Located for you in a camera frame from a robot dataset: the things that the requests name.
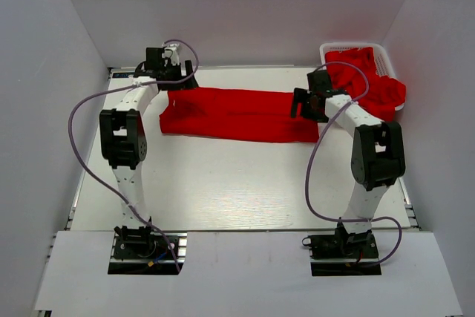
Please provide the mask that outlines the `red t shirt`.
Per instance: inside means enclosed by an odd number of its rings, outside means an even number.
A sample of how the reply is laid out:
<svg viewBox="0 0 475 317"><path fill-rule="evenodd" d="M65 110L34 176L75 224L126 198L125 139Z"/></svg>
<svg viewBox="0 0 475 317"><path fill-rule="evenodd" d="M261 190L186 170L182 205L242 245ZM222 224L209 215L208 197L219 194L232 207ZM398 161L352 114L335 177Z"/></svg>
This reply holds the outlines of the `red t shirt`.
<svg viewBox="0 0 475 317"><path fill-rule="evenodd" d="M195 88L168 92L164 134L261 143L315 143L318 124L290 116L292 93Z"/></svg>

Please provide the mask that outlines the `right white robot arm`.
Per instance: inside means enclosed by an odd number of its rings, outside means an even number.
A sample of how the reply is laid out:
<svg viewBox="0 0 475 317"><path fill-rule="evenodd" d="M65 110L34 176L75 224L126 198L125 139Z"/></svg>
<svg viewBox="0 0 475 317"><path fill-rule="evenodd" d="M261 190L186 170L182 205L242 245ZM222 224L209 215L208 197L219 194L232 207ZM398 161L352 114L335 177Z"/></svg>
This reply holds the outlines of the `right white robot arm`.
<svg viewBox="0 0 475 317"><path fill-rule="evenodd" d="M370 239L382 197L405 173L402 127L373 116L346 91L334 89L325 70L308 73L307 82L308 89L294 89L290 116L335 122L353 139L350 169L355 185L335 238L336 250L350 257Z"/></svg>

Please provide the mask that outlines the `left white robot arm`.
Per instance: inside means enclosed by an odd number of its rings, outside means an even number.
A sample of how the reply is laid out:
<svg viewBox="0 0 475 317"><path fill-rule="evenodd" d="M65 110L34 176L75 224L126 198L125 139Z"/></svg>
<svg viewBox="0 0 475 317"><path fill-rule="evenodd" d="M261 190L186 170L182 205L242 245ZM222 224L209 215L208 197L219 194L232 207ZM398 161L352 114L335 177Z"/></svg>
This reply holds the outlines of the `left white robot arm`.
<svg viewBox="0 0 475 317"><path fill-rule="evenodd" d="M180 61L183 42L168 40L158 48L146 48L145 60L136 66L130 88L111 109L99 114L101 152L114 173L122 200L124 223L131 228L151 228L143 190L142 166L148 151L143 115L162 91L198 87L192 61Z"/></svg>

